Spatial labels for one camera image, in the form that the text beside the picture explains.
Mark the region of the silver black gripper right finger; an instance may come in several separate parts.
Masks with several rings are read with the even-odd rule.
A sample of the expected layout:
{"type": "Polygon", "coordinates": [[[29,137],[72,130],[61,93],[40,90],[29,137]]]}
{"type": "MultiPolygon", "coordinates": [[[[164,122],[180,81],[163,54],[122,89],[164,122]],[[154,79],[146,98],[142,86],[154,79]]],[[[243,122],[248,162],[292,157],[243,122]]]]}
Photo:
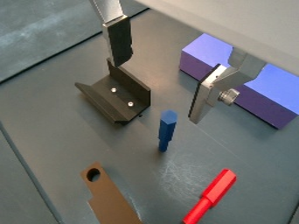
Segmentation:
{"type": "Polygon", "coordinates": [[[234,47],[228,56],[228,66],[218,64],[206,75],[194,94],[190,120],[198,124],[216,102],[231,105],[239,97],[235,87],[252,81],[262,72],[266,62],[234,47]]]}

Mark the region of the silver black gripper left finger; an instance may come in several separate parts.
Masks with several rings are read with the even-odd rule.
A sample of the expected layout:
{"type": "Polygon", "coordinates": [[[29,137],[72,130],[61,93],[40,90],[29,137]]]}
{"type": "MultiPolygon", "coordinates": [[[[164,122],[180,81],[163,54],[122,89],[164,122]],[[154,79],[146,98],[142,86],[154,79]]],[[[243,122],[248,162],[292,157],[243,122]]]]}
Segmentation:
{"type": "Polygon", "coordinates": [[[134,54],[130,17],[123,12],[119,0],[89,0],[89,3],[102,23],[111,63],[119,67],[134,54]]]}

